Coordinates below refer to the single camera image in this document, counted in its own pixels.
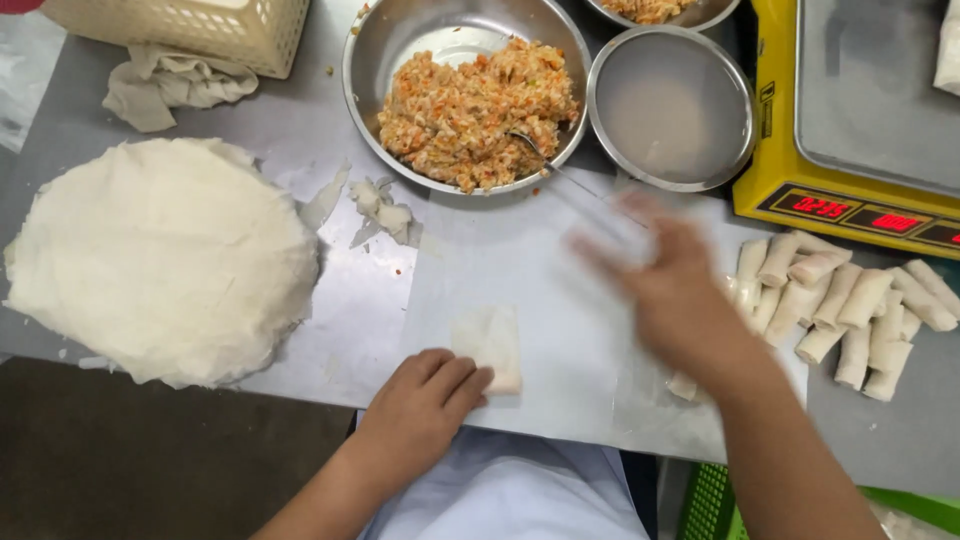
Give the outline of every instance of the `metal bowl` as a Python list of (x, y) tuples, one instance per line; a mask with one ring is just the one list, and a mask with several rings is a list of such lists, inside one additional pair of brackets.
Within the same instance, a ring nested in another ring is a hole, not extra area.
[[(404, 177), (446, 193), (465, 193), (459, 187), (432, 180), (401, 163), (380, 145), (376, 119), (390, 91), (394, 74), (414, 53), (433, 51), (437, 63), (474, 61), (504, 48), (510, 36), (564, 50), (566, 71), (573, 81), (573, 97), (581, 103), (580, 119), (560, 132), (560, 147), (551, 160), (563, 164), (587, 129), (587, 76), (590, 53), (573, 20), (553, 0), (380, 0), (358, 22), (344, 50), (344, 93), (353, 122), (378, 156)], [(516, 179), (489, 195), (521, 189), (541, 178), (538, 173)]]
[[(637, 24), (634, 21), (622, 17), (616, 12), (612, 12), (603, 7), (603, 0), (587, 0), (591, 7), (607, 17), (612, 22), (626, 28), (636, 28), (638, 26), (649, 26)], [(707, 28), (716, 26), (723, 19), (730, 16), (733, 10), (740, 5), (740, 0), (697, 0), (690, 4), (675, 17), (670, 17), (663, 24), (679, 26), (692, 30), (693, 32), (703, 32)]]
[(590, 70), (587, 109), (607, 155), (670, 191), (732, 179), (756, 146), (754, 93), (711, 39), (666, 25), (611, 40)]

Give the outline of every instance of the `metal spoon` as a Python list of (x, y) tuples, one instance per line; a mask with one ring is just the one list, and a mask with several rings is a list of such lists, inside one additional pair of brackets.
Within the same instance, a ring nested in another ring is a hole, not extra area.
[[(516, 137), (516, 138), (518, 138), (518, 139), (526, 142), (527, 145), (530, 146), (531, 150), (533, 150), (533, 151), (537, 154), (537, 156), (539, 156), (540, 159), (543, 160), (543, 168), (546, 169), (550, 174), (557, 174), (557, 175), (560, 175), (560, 176), (566, 178), (567, 180), (573, 182), (573, 183), (576, 184), (578, 187), (580, 187), (581, 189), (583, 189), (584, 191), (586, 191), (587, 193), (589, 193), (591, 196), (596, 197), (597, 199), (599, 199), (603, 204), (607, 205), (608, 207), (610, 207), (611, 209), (613, 209), (613, 210), (616, 211), (617, 213), (619, 213), (619, 214), (627, 217), (628, 219), (630, 219), (630, 220), (633, 221), (634, 223), (637, 223), (640, 227), (643, 227), (644, 229), (647, 228), (646, 225), (643, 225), (642, 223), (638, 223), (633, 217), (631, 217), (631, 216), (629, 216), (629, 215), (621, 212), (620, 210), (618, 210), (616, 207), (614, 207), (613, 205), (611, 205), (611, 204), (608, 203), (607, 201), (604, 201), (603, 197), (600, 197), (599, 195), (597, 195), (597, 194), (594, 193), (593, 191), (587, 189), (587, 187), (586, 187), (585, 185), (580, 184), (580, 183), (577, 182), (576, 180), (573, 180), (572, 178), (569, 177), (569, 175), (566, 175), (566, 174), (563, 173), (559, 168), (555, 167), (555, 166), (553, 165), (553, 163), (551, 163), (550, 160), (548, 160), (548, 159), (546, 158), (546, 156), (543, 155), (543, 153), (540, 151), (540, 147), (537, 146), (537, 143), (534, 142), (534, 139), (530, 138), (530, 136), (528, 136), (528, 135), (526, 135), (526, 134), (522, 134), (522, 133), (520, 133), (520, 132), (515, 132), (515, 131), (509, 131), (509, 132), (507, 132), (507, 135), (514, 136), (514, 137)], [(558, 193), (558, 194), (561, 193), (560, 190), (557, 190), (557, 189), (555, 189), (554, 192), (556, 192), (556, 193)], [(577, 210), (581, 215), (585, 216), (585, 217), (588, 218), (590, 221), (592, 221), (594, 224), (596, 224), (597, 226), (599, 226), (601, 229), (604, 230), (605, 233), (607, 233), (607, 234), (609, 234), (610, 236), (612, 236), (612, 237), (613, 237), (614, 239), (616, 239), (618, 242), (620, 242), (620, 243), (626, 243), (626, 239), (623, 237), (623, 235), (620, 234), (619, 232), (617, 232), (616, 230), (614, 230), (613, 227), (612, 227), (609, 223), (607, 223), (607, 222), (606, 222), (604, 219), (602, 219), (600, 216), (596, 215), (596, 213), (595, 213), (593, 210), (588, 209), (587, 207), (583, 206), (579, 201), (577, 201), (575, 198), (570, 197), (570, 196), (568, 196), (568, 195), (563, 195), (563, 194), (561, 194), (561, 198), (563, 198), (568, 205), (570, 205), (571, 207), (573, 207), (573, 208), (574, 208), (575, 210)]]

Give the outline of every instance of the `hand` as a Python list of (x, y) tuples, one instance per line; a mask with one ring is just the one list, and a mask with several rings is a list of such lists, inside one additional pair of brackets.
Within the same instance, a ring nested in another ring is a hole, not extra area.
[(392, 496), (440, 461), (468, 413), (487, 404), (482, 392), (492, 380), (491, 368), (477, 369), (446, 349), (410, 356), (345, 446)]
[(652, 264), (632, 265), (583, 236), (571, 238), (572, 249), (635, 303), (637, 338), (716, 397), (721, 385), (736, 384), (757, 358), (768, 356), (762, 343), (717, 286), (693, 225), (668, 217), (640, 193), (625, 195), (619, 205), (657, 236)]

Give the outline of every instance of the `scale platform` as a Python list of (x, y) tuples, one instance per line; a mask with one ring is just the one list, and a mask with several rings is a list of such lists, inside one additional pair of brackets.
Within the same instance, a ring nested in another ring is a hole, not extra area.
[(932, 86), (946, 4), (753, 5), (760, 139), (734, 211), (960, 259), (960, 96)]

